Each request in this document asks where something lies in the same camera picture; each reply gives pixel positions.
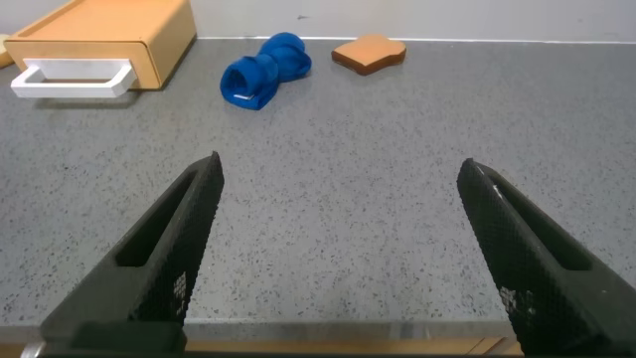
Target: drawer handle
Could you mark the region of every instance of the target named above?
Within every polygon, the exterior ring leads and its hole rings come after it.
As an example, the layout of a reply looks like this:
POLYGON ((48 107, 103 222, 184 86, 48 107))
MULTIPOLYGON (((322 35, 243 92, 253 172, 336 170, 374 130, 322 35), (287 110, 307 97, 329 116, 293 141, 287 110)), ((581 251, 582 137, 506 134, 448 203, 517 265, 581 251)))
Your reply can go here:
POLYGON ((11 82, 13 92, 26 98, 113 98, 137 80, 127 59, 24 59, 27 70, 11 82), (66 80, 54 83, 44 80, 66 80), (108 80, 71 83, 72 80, 108 80))

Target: table surface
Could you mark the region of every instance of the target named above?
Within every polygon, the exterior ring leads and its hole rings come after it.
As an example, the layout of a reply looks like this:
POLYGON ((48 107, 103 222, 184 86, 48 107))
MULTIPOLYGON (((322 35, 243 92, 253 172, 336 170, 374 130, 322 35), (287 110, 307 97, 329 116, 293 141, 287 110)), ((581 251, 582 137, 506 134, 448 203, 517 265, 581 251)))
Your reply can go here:
POLYGON ((332 63, 339 42, 309 41, 309 77, 232 106, 221 75, 259 44, 198 41, 164 90, 112 100, 19 99, 18 70, 0 71, 5 334, 40 324, 213 150, 226 186, 194 336, 506 326, 455 185, 468 157, 636 285, 636 47, 408 43, 403 65, 360 77, 332 63))

